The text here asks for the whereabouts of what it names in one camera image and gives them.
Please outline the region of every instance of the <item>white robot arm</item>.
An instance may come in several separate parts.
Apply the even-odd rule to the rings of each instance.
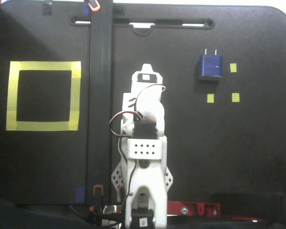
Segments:
[[[144,64],[132,76],[131,92],[123,95],[121,134],[116,134],[120,137],[121,161],[112,174],[112,183],[118,201],[119,186],[124,184],[122,207],[125,205],[127,229],[166,228],[167,191],[173,176],[166,166],[162,83],[162,76]]]

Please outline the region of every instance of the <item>power adapter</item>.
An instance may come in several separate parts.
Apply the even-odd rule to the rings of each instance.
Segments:
[[[219,81],[223,77],[223,57],[217,55],[204,54],[200,56],[199,62],[199,80]]]

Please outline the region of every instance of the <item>sticker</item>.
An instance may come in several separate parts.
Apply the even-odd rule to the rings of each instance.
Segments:
[[[207,103],[214,103],[214,94],[208,94]]]
[[[232,93],[232,102],[233,103],[239,103],[239,93]]]
[[[66,131],[78,130],[80,117],[81,62],[41,62],[11,61],[8,102],[6,112],[6,130],[18,131]],[[19,71],[71,71],[70,116],[67,122],[20,122],[17,121],[17,95]]]
[[[147,218],[141,218],[139,219],[139,223],[140,223],[140,228],[142,227],[147,227]]]
[[[237,72],[237,70],[236,70],[236,63],[231,63],[230,64],[230,70],[231,70],[232,73]]]
[[[142,79],[143,79],[143,80],[150,80],[151,78],[150,78],[149,75],[143,74],[143,75],[142,75]]]

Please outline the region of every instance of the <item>yellow tape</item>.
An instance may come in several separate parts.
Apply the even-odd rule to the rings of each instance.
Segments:
[[[236,63],[231,63],[231,64],[230,64],[230,70],[231,70],[232,73],[237,72]]]
[[[208,94],[207,103],[214,103],[214,94]]]
[[[239,103],[240,102],[239,93],[232,93],[232,102],[233,103]]]
[[[17,121],[17,95],[19,71],[71,71],[70,116],[67,122],[19,122]],[[6,130],[66,131],[78,130],[80,117],[81,62],[10,62]]]

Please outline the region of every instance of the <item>bolt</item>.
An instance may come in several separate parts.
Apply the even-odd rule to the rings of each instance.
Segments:
[[[182,209],[181,209],[181,214],[183,214],[184,216],[186,216],[187,213],[188,213],[187,208],[182,208]]]

